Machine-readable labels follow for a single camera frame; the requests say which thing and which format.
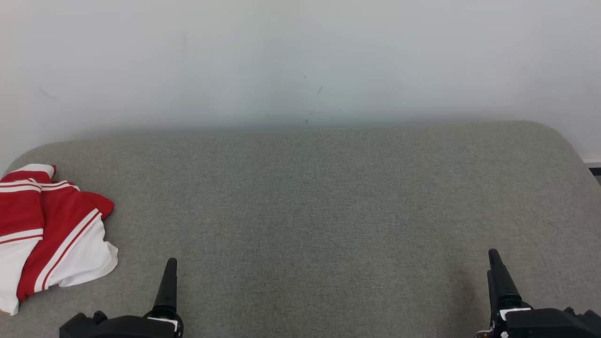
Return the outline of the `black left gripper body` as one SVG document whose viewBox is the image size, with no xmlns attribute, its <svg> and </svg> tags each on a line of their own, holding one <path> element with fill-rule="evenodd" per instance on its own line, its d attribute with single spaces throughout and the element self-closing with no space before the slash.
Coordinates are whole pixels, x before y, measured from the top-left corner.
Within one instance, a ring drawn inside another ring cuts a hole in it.
<svg viewBox="0 0 601 338">
<path fill-rule="evenodd" d="M 112 318 L 101 311 L 78 313 L 60 327 L 60 338 L 183 338 L 183 320 L 169 309 Z"/>
</svg>

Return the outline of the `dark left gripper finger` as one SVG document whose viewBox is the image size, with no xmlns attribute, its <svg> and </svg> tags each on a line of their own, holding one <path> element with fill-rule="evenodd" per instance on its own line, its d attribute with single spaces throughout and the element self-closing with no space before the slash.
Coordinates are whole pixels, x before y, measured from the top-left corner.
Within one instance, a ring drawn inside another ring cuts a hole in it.
<svg viewBox="0 0 601 338">
<path fill-rule="evenodd" d="M 177 313 L 177 259 L 169 258 L 153 304 L 155 313 Z"/>
</svg>

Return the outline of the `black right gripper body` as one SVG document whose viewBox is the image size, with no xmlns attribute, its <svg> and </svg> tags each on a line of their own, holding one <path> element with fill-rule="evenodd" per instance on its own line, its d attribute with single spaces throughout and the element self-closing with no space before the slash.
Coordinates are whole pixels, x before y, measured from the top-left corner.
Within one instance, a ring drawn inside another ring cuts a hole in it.
<svg viewBox="0 0 601 338">
<path fill-rule="evenodd" d="M 477 338 L 601 338 L 601 316 L 573 308 L 512 308 L 494 313 L 490 329 Z"/>
</svg>

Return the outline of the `red and white shorts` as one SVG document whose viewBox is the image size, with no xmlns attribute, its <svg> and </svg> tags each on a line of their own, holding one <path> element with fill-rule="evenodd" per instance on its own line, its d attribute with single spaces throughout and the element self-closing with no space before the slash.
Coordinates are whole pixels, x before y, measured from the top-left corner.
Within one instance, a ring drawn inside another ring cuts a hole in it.
<svg viewBox="0 0 601 338">
<path fill-rule="evenodd" d="M 118 264 L 103 223 L 114 203 L 55 175 L 54 165 L 30 163 L 0 178 L 0 312 L 11 316 L 35 293 L 96 280 Z"/>
</svg>

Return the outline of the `grey fabric sofa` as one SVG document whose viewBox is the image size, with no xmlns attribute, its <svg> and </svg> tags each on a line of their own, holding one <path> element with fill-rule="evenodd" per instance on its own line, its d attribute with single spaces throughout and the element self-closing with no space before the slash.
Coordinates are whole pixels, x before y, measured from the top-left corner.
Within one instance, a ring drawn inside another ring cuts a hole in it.
<svg viewBox="0 0 601 338">
<path fill-rule="evenodd" d="M 601 185 L 539 123 L 77 140 L 9 169 L 28 163 L 115 203 L 119 263 L 0 315 L 0 338 L 142 315 L 170 257 L 185 338 L 472 338 L 491 248 L 533 307 L 601 315 Z"/>
</svg>

